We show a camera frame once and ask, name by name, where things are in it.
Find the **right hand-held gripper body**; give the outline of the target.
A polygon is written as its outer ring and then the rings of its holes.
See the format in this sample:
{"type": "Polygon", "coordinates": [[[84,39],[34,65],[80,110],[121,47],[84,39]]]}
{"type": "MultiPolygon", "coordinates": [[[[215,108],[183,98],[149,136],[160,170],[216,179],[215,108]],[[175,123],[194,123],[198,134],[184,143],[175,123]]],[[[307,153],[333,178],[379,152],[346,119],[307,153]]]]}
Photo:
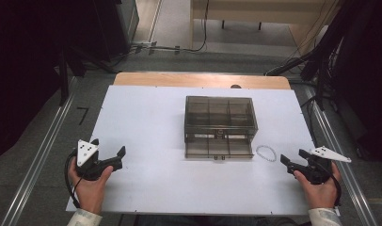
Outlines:
{"type": "Polygon", "coordinates": [[[320,185],[326,182],[332,175],[332,160],[351,163],[349,157],[336,153],[323,146],[309,151],[310,158],[304,158],[308,161],[307,166],[292,162],[287,168],[287,172],[293,174],[296,170],[300,171],[312,185],[320,185]]]}

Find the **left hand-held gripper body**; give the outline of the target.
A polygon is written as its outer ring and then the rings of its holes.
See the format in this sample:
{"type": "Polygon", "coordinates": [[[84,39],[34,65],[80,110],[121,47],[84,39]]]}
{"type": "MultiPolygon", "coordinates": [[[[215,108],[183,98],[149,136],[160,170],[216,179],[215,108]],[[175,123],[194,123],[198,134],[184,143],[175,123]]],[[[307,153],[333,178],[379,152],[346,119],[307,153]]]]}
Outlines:
{"type": "Polygon", "coordinates": [[[122,168],[122,158],[117,156],[99,160],[99,145],[93,145],[91,142],[79,139],[76,151],[77,160],[75,170],[79,177],[88,181],[96,181],[99,179],[103,171],[109,166],[113,167],[113,171],[122,168]]]}

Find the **clear grey drawer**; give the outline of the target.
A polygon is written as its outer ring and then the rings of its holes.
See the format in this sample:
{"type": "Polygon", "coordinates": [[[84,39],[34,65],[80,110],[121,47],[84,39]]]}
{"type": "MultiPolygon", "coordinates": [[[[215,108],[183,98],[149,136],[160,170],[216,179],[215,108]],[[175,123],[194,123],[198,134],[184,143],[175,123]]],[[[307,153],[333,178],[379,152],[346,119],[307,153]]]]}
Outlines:
{"type": "Polygon", "coordinates": [[[254,156],[248,139],[211,137],[189,138],[185,142],[186,158],[212,158],[226,160],[231,158],[252,158],[254,156]]]}

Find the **clear grey storage box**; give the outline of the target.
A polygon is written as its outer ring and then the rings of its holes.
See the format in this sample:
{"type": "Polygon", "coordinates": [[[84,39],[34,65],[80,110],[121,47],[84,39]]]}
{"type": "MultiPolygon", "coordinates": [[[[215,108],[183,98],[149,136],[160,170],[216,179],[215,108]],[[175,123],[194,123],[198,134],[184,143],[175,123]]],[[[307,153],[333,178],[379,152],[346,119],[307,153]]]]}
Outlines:
{"type": "Polygon", "coordinates": [[[194,138],[241,139],[258,131],[253,101],[246,97],[187,96],[184,141],[194,138]]]}

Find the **person's right hand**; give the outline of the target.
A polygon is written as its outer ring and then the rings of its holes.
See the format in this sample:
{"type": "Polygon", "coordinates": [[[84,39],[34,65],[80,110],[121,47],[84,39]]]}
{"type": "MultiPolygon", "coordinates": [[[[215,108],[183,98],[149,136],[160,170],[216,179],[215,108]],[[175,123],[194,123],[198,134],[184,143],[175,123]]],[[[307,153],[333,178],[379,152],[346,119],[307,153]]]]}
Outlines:
{"type": "Polygon", "coordinates": [[[312,185],[298,170],[294,172],[295,179],[301,184],[309,209],[333,208],[337,200],[337,187],[332,179],[321,185],[312,185]]]}

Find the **person's left hand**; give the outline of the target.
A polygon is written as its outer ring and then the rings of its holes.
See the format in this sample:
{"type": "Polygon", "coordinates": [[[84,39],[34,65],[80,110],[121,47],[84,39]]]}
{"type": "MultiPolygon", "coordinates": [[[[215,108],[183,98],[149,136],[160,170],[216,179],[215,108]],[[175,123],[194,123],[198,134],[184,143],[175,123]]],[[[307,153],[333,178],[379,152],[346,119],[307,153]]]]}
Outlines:
{"type": "Polygon", "coordinates": [[[105,185],[113,172],[113,167],[108,166],[104,169],[101,177],[96,181],[84,180],[77,175],[75,170],[76,158],[71,160],[69,167],[69,178],[76,186],[75,193],[80,204],[80,208],[92,214],[102,213],[105,185]]]}

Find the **white board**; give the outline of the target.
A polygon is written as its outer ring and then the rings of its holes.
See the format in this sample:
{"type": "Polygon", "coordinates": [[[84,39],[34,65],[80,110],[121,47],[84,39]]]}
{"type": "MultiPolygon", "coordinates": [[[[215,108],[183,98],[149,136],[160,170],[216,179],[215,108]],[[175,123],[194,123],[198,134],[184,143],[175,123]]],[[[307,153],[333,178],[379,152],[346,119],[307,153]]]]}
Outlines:
{"type": "Polygon", "coordinates": [[[300,216],[303,191],[279,161],[295,162],[314,144],[290,89],[109,87],[92,133],[102,159],[124,146],[103,210],[170,215],[300,216]],[[258,132],[249,159],[186,158],[186,96],[249,97],[258,132]]]}

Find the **black stand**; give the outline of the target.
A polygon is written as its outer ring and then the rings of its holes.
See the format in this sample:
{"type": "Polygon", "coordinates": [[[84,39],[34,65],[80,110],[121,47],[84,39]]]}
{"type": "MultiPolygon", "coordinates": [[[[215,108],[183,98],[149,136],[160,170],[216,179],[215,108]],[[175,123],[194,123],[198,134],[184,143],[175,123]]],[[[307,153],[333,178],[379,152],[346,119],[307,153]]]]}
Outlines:
{"type": "Polygon", "coordinates": [[[75,76],[84,76],[86,73],[86,67],[83,64],[82,59],[86,59],[87,61],[95,65],[97,68],[102,69],[108,73],[118,73],[118,71],[102,63],[99,59],[88,54],[80,47],[64,45],[61,48],[58,58],[60,79],[60,106],[63,106],[69,99],[69,82],[67,66],[70,66],[75,76]]]}

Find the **wooden table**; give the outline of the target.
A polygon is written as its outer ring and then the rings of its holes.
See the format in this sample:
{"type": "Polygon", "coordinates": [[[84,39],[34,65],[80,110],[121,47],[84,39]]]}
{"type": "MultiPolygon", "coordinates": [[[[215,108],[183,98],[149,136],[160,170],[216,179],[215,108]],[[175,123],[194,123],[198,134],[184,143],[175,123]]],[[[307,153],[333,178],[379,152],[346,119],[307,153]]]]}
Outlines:
{"type": "Polygon", "coordinates": [[[118,73],[116,86],[230,88],[241,89],[290,89],[284,76],[241,75],[224,73],[118,73]]]}

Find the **dark curtain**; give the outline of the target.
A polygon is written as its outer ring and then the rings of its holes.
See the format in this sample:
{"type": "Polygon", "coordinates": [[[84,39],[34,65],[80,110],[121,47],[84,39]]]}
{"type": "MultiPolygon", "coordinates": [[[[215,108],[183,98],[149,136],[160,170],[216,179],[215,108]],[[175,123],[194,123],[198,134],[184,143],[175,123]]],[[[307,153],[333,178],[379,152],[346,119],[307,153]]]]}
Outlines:
{"type": "Polygon", "coordinates": [[[58,58],[85,19],[83,0],[0,0],[0,156],[60,90],[58,58]]]}
{"type": "Polygon", "coordinates": [[[357,0],[332,85],[364,159],[382,162],[382,0],[357,0]]]}

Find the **dark cabinet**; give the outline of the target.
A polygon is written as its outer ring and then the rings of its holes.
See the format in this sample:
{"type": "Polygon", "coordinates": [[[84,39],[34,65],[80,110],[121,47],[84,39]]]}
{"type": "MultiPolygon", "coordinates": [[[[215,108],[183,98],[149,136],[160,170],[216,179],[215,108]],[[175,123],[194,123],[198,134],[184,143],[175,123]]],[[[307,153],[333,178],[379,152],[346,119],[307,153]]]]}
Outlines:
{"type": "Polygon", "coordinates": [[[103,34],[103,59],[130,52],[139,22],[135,0],[94,0],[103,34]]]}

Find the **light wooden furniture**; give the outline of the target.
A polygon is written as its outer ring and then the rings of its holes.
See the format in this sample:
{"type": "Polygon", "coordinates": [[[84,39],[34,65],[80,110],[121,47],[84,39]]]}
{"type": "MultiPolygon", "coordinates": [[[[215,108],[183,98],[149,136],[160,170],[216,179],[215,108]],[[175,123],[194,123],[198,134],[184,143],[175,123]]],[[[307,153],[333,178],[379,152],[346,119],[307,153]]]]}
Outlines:
{"type": "Polygon", "coordinates": [[[189,0],[190,45],[196,19],[287,24],[300,55],[309,52],[343,0],[189,0]]]}

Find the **metal floor rail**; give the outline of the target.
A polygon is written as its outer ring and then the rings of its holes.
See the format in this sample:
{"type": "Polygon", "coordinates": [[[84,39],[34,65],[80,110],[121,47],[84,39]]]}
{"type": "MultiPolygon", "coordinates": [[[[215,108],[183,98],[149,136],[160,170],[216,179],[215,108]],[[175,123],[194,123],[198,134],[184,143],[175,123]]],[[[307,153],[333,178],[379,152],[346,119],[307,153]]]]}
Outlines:
{"type": "Polygon", "coordinates": [[[24,207],[31,195],[31,192],[40,176],[40,172],[46,162],[46,159],[53,147],[56,140],[58,132],[65,120],[69,109],[72,105],[72,101],[75,94],[75,89],[78,87],[79,78],[73,77],[69,83],[69,97],[60,106],[52,122],[49,124],[48,131],[43,137],[42,143],[40,144],[36,155],[28,168],[25,177],[19,185],[19,188],[14,193],[13,200],[10,202],[9,209],[5,213],[0,226],[16,226],[17,222],[24,210],[24,207]]]}
{"type": "MultiPolygon", "coordinates": [[[[349,155],[346,149],[349,141],[341,140],[342,130],[335,126],[337,121],[331,120],[330,106],[322,111],[315,101],[309,101],[315,96],[312,87],[303,88],[302,93],[306,97],[307,105],[303,109],[306,111],[306,120],[314,144],[326,145],[337,153],[349,155]]],[[[337,163],[342,175],[342,205],[339,207],[342,223],[345,226],[380,226],[360,185],[358,175],[353,170],[356,163],[356,158],[352,158],[351,163],[337,163]]]]}

